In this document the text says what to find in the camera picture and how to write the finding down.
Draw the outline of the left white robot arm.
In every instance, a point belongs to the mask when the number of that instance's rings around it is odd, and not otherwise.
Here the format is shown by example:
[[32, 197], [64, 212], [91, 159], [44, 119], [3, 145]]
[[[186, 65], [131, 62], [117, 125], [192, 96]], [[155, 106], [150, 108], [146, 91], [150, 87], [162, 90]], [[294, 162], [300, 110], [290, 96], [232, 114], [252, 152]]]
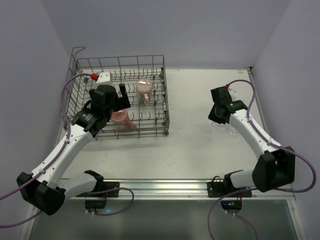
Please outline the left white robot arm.
[[90, 100], [73, 118], [67, 134], [31, 173], [22, 172], [16, 179], [22, 198], [51, 216], [67, 200], [81, 194], [101, 195], [104, 178], [86, 170], [79, 177], [62, 180], [62, 176], [78, 155], [110, 121], [116, 111], [130, 108], [125, 85], [119, 85], [121, 97], [111, 85], [99, 85], [89, 91]]

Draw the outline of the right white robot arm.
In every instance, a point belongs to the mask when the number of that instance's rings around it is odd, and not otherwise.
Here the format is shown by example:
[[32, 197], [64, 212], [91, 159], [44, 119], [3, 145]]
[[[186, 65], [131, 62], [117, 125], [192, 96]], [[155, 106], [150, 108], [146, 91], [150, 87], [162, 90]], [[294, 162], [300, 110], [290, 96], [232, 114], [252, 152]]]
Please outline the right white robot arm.
[[253, 169], [237, 170], [225, 174], [223, 186], [227, 193], [244, 188], [257, 188], [267, 192], [288, 184], [295, 179], [296, 157], [291, 147], [282, 147], [273, 140], [249, 114], [241, 100], [233, 100], [228, 87], [210, 91], [213, 107], [208, 119], [217, 124], [229, 124], [237, 130], [250, 146], [257, 162]]

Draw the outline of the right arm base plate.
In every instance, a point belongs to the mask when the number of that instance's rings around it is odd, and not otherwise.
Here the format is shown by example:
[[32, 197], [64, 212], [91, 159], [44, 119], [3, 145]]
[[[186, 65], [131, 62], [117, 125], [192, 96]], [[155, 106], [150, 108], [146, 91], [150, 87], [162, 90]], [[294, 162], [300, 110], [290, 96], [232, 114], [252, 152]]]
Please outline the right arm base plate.
[[[224, 178], [215, 176], [211, 181], [206, 183], [207, 194], [209, 198], [221, 198], [227, 194], [242, 190], [243, 188], [236, 188], [232, 185], [230, 177], [225, 175]], [[243, 207], [243, 198], [251, 198], [252, 192], [246, 191], [230, 196], [230, 198], [235, 198], [235, 200], [221, 200], [221, 207], [233, 214], [238, 214]]]

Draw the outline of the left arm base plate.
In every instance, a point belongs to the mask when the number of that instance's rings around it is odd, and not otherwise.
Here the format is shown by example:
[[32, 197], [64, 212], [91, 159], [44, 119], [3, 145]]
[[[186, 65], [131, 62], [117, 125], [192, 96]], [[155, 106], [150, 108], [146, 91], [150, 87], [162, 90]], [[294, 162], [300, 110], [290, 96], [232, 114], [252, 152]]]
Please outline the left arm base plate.
[[102, 210], [107, 205], [107, 200], [119, 197], [120, 183], [117, 181], [100, 182], [99, 186], [96, 186], [93, 191], [85, 193], [85, 197], [98, 198], [98, 199], [86, 199], [84, 201], [84, 207], [88, 211], [97, 213], [98, 210]]

